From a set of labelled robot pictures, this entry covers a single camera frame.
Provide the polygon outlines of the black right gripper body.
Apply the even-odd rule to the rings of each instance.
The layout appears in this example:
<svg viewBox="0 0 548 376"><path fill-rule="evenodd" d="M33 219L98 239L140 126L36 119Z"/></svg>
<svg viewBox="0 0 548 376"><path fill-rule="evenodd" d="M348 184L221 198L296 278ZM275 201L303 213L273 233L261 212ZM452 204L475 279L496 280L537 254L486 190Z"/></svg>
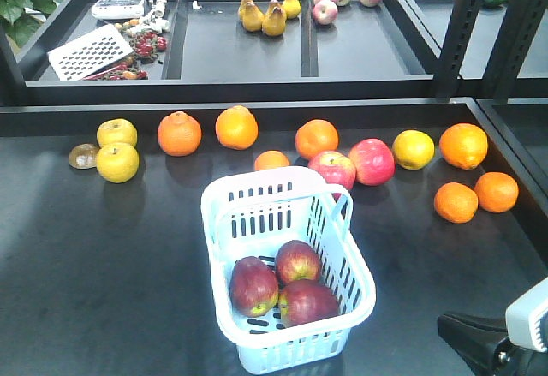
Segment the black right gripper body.
<svg viewBox="0 0 548 376"><path fill-rule="evenodd" d="M547 354L513 344L503 319L448 312L438 317L438 335L476 375L547 374Z"/></svg>

